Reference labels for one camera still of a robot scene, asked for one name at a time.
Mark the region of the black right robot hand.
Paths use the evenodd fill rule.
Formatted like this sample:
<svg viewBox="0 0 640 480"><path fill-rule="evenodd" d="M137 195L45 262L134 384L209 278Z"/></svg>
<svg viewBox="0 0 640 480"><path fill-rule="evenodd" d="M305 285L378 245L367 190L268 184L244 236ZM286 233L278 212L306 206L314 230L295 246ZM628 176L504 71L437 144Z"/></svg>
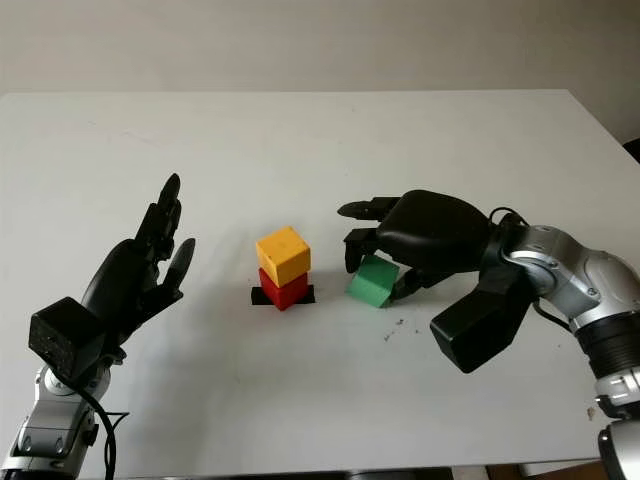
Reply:
<svg viewBox="0 0 640 480"><path fill-rule="evenodd" d="M409 268L394 283L391 301L454 274L479 270L494 229L489 218L468 202L426 190L349 202L337 213L379 223L356 228L345 237L347 272L354 273L366 255L378 251Z"/></svg>

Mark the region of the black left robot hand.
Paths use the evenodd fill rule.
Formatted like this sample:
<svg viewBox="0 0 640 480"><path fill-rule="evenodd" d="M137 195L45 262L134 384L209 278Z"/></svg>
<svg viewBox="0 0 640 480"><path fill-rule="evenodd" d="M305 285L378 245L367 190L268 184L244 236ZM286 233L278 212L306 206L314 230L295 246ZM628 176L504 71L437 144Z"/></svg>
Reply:
<svg viewBox="0 0 640 480"><path fill-rule="evenodd" d="M118 243L87 287L81 304L103 322L101 355L119 361L121 345L144 323L183 297L180 290L196 240L175 245L182 205L180 177L170 175L134 237Z"/></svg>

